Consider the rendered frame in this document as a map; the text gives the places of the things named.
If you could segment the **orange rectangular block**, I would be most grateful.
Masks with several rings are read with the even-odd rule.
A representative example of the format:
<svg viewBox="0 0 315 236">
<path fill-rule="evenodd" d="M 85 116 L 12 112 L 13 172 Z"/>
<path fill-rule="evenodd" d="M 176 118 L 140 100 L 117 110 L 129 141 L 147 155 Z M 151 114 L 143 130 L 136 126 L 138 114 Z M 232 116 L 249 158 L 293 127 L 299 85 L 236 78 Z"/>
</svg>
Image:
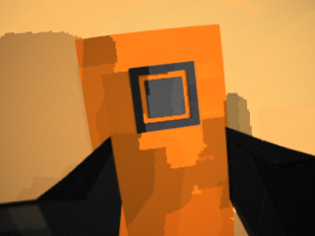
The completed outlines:
<svg viewBox="0 0 315 236">
<path fill-rule="evenodd" d="M 111 138 L 119 236 L 234 236 L 220 25 L 75 46 L 93 152 Z"/>
</svg>

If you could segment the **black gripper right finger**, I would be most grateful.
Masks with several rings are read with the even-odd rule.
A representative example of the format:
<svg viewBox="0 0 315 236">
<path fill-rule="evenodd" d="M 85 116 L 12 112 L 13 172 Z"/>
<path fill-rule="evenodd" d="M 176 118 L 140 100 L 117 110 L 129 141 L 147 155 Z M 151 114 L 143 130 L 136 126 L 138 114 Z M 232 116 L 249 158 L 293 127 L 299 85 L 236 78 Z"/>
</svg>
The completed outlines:
<svg viewBox="0 0 315 236">
<path fill-rule="evenodd" d="M 225 128 L 229 200 L 248 236 L 315 236 L 315 155 Z"/>
</svg>

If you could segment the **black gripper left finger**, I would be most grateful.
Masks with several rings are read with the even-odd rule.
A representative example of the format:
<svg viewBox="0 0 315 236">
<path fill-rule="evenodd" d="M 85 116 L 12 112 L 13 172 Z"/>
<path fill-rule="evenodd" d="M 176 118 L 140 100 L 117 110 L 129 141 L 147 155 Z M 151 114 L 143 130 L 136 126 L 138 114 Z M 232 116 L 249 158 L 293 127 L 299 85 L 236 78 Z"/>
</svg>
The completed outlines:
<svg viewBox="0 0 315 236">
<path fill-rule="evenodd" d="M 121 210 L 109 136 L 36 200 L 0 203 L 0 236 L 119 236 Z"/>
</svg>

